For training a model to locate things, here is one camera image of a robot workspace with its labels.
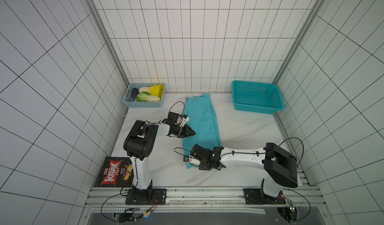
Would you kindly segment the teal long pants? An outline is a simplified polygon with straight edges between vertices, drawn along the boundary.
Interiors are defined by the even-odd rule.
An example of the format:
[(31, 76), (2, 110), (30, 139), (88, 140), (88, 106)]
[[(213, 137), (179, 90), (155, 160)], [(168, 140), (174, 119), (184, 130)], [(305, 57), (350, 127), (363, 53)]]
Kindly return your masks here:
[(203, 151), (213, 151), (221, 146), (221, 138), (216, 112), (211, 102), (211, 95), (202, 94), (186, 98), (184, 114), (190, 119), (187, 125), (196, 133), (192, 137), (182, 139), (184, 155), (188, 156), (194, 145)]

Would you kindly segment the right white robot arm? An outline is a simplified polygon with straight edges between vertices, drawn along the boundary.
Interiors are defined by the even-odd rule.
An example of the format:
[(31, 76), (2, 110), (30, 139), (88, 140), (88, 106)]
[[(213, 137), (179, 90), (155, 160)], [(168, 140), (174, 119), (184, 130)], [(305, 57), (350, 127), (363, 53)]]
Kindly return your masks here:
[(296, 156), (274, 143), (266, 143), (262, 149), (235, 150), (214, 147), (212, 150), (194, 145), (188, 155), (187, 163), (200, 170), (221, 170), (231, 166), (251, 167), (268, 173), (261, 184), (261, 196), (277, 198), (284, 188), (297, 188), (298, 160)]

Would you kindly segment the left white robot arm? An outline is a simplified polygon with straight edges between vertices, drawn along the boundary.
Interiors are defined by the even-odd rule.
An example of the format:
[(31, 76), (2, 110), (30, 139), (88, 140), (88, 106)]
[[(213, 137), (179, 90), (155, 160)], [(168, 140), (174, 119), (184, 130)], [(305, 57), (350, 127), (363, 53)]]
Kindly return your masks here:
[(133, 194), (142, 199), (150, 199), (153, 195), (153, 181), (150, 177), (148, 157), (153, 151), (157, 136), (184, 139), (193, 137), (195, 134), (195, 131), (188, 125), (170, 125), (137, 120), (123, 145), (133, 165)]

